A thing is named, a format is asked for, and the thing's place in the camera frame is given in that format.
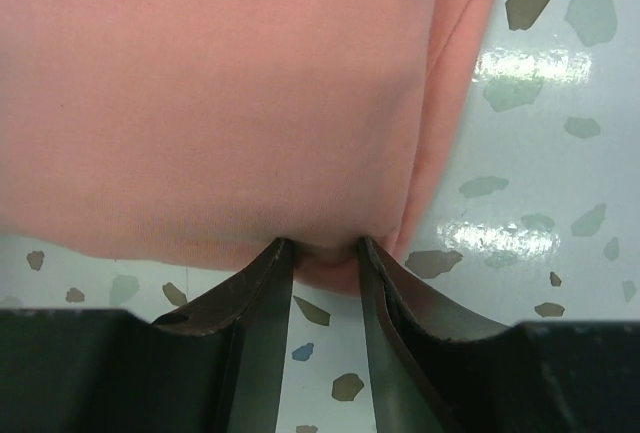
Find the blue speckle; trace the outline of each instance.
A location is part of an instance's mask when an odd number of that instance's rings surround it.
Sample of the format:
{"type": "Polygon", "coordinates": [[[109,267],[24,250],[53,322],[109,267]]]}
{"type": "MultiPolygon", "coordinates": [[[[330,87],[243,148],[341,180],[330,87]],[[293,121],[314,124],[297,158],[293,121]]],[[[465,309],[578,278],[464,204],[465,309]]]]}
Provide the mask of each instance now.
{"type": "Polygon", "coordinates": [[[295,350],[291,356],[296,361],[307,361],[313,354],[313,343],[307,343],[295,350]]]}

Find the fabric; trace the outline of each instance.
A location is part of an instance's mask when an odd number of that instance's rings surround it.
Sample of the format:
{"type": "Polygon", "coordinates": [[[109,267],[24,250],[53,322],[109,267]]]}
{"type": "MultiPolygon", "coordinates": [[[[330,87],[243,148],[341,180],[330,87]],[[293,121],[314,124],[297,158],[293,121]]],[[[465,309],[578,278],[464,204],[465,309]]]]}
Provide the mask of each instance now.
{"type": "Polygon", "coordinates": [[[0,231],[304,281],[406,251],[493,0],[0,0],[0,231]]]}

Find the speckled tabletop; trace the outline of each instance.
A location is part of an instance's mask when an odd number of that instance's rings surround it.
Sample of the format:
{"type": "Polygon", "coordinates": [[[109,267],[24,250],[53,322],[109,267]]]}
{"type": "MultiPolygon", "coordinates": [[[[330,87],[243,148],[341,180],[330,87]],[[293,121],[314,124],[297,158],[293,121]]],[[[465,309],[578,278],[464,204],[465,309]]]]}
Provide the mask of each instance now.
{"type": "MultiPolygon", "coordinates": [[[[640,318],[638,28],[633,0],[496,0],[414,273],[509,324],[640,318]]],[[[7,236],[0,272],[4,307],[124,307],[147,320],[230,274],[7,236]]],[[[294,295],[278,432],[375,431],[360,302],[294,295]]]]}

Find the pink cloth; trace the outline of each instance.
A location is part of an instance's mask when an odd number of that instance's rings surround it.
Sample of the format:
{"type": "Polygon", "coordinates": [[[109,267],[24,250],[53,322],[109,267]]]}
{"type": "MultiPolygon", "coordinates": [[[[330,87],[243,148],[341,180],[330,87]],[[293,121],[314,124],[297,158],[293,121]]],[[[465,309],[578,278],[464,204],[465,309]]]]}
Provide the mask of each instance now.
{"type": "Polygon", "coordinates": [[[0,0],[0,229],[306,281],[405,252],[493,0],[0,0]]]}

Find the pink fabric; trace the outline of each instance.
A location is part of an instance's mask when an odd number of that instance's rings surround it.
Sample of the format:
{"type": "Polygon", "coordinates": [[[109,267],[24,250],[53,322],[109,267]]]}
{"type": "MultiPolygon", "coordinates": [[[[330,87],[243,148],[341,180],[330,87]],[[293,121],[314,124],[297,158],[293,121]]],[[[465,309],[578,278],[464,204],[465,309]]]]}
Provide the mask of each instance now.
{"type": "Polygon", "coordinates": [[[353,291],[403,255],[493,0],[0,0],[0,228],[353,291]]]}

